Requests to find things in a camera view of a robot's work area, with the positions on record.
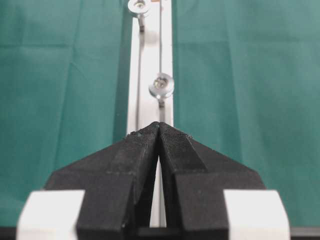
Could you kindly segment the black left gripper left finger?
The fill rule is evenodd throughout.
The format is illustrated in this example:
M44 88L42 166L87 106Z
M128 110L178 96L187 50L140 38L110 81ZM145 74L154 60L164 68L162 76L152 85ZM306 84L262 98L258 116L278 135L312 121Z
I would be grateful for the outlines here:
M124 240L150 225L159 123L54 171L46 190L84 190L76 224L80 240Z

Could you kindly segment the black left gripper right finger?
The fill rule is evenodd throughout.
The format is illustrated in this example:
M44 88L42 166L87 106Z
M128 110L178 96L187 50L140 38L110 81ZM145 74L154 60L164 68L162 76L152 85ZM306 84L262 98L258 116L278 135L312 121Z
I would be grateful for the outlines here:
M223 190L263 190L260 175L166 123L158 139L167 227L185 240L227 240Z

